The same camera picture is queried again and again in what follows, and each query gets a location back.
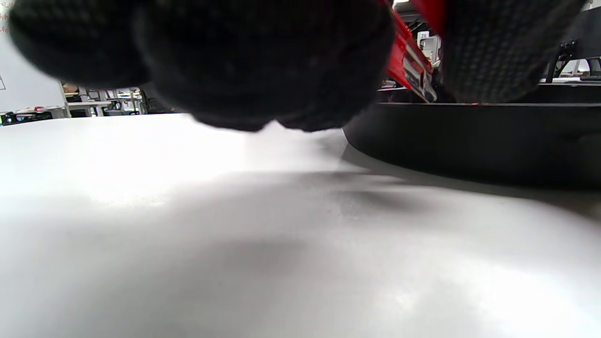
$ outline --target white wall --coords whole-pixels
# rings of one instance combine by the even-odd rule
[[[13,46],[6,21],[8,8],[3,5],[6,3],[0,1],[0,112],[64,106],[60,82],[30,65]]]

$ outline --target black knit glove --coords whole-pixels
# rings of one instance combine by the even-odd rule
[[[207,124],[340,128],[375,98],[394,38],[374,0],[17,0],[19,50],[93,88],[154,82]]]
[[[585,0],[447,0],[444,84],[456,99],[532,90]],[[154,82],[213,126],[338,128],[374,99],[394,37],[376,0],[17,0],[16,46],[89,87]]]

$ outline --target desk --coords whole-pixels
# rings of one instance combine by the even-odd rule
[[[69,102],[69,108],[93,108],[96,112],[96,116],[104,116],[101,107],[110,105],[110,101],[86,101],[86,102]]]
[[[0,161],[1,337],[601,336],[598,195],[184,114],[28,123],[0,143],[21,145]]]

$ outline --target red robot arm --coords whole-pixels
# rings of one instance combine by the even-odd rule
[[[444,26],[443,0],[413,0],[415,8],[439,34]],[[436,100],[432,87],[432,65],[419,49],[409,28],[391,7],[392,18],[397,27],[397,35],[392,46],[388,74],[399,84],[410,88],[426,102]]]

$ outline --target black round base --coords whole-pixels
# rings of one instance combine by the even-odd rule
[[[578,90],[601,97],[601,87],[588,87]],[[533,99],[549,94],[539,91]],[[541,188],[601,188],[601,108],[594,104],[380,103],[351,121],[344,133],[366,155],[442,176]]]

